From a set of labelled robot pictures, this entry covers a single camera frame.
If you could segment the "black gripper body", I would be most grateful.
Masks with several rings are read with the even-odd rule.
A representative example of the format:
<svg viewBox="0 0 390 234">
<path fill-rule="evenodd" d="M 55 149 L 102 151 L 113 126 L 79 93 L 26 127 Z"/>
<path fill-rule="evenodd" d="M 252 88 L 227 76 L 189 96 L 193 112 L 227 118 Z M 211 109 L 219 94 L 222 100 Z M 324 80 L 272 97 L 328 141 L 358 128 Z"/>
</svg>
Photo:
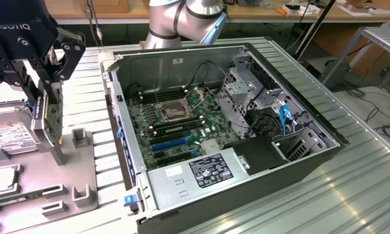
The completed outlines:
<svg viewBox="0 0 390 234">
<path fill-rule="evenodd" d="M 43 57 L 57 38 L 57 23 L 42 0 L 0 0 L 0 43 L 13 59 L 22 59 L 17 43 L 27 39 Z"/>
</svg>

